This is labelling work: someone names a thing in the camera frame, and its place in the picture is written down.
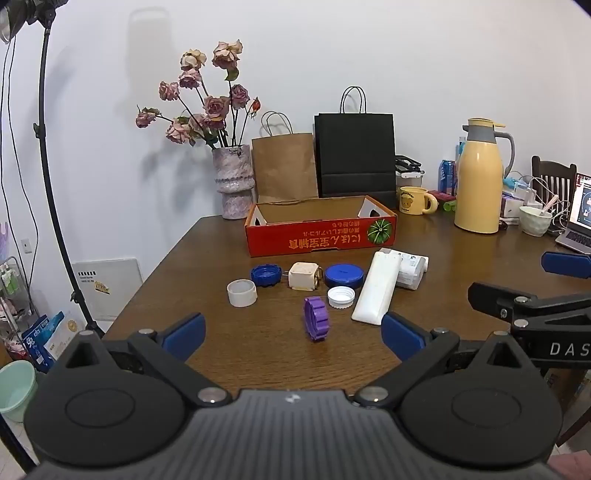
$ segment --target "laptop screen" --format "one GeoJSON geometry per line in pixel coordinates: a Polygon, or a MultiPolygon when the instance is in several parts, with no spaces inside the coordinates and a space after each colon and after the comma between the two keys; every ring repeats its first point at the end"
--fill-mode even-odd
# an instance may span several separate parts
{"type": "Polygon", "coordinates": [[[591,230],[591,177],[577,173],[570,221],[591,230]]]}

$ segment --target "green object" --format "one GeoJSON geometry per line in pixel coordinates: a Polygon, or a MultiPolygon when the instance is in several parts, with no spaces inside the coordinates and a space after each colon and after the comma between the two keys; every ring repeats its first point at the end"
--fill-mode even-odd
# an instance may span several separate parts
{"type": "Polygon", "coordinates": [[[457,203],[457,200],[452,200],[451,202],[446,202],[443,204],[443,209],[446,212],[455,212],[456,211],[456,203],[457,203]]]}
{"type": "Polygon", "coordinates": [[[35,368],[26,360],[18,360],[0,370],[0,413],[22,422],[27,405],[37,390],[35,368]]]}
{"type": "Polygon", "coordinates": [[[16,292],[20,288],[17,274],[12,268],[10,269],[10,286],[12,288],[12,292],[16,292]]]}
{"type": "Polygon", "coordinates": [[[383,244],[392,235],[392,224],[387,220],[376,220],[368,228],[368,240],[375,245],[383,244]]]}
{"type": "Polygon", "coordinates": [[[6,293],[8,295],[12,295],[14,293],[14,289],[12,288],[11,275],[9,272],[4,271],[4,273],[2,274],[2,283],[4,284],[4,289],[6,289],[6,293]]]}

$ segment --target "brown paper bag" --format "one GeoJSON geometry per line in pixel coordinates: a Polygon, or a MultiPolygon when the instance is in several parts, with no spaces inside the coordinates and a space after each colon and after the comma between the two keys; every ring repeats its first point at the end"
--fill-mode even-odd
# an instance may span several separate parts
{"type": "Polygon", "coordinates": [[[269,203],[318,198],[312,134],[293,133],[289,119],[280,112],[265,113],[261,124],[270,137],[252,140],[258,201],[269,203]],[[279,115],[287,121],[285,125],[290,134],[272,134],[269,117],[273,115],[279,115]]]}

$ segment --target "studio light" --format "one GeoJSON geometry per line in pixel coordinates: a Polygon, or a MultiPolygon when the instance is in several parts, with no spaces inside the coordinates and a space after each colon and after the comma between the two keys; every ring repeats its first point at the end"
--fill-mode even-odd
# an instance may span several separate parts
{"type": "Polygon", "coordinates": [[[68,0],[8,0],[0,8],[0,38],[9,43],[22,26],[39,20],[44,24],[44,14],[47,10],[55,10],[68,3],[68,0]]]}

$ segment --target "white bottle cap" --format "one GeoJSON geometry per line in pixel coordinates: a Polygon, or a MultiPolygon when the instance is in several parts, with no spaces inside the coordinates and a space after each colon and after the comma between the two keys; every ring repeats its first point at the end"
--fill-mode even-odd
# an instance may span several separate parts
{"type": "Polygon", "coordinates": [[[230,304],[235,307],[248,307],[256,302],[256,286],[251,280],[234,280],[226,289],[230,304]]]}
{"type": "Polygon", "coordinates": [[[335,309],[348,309],[355,301],[355,290],[349,287],[334,287],[329,290],[329,305],[335,309]]]}

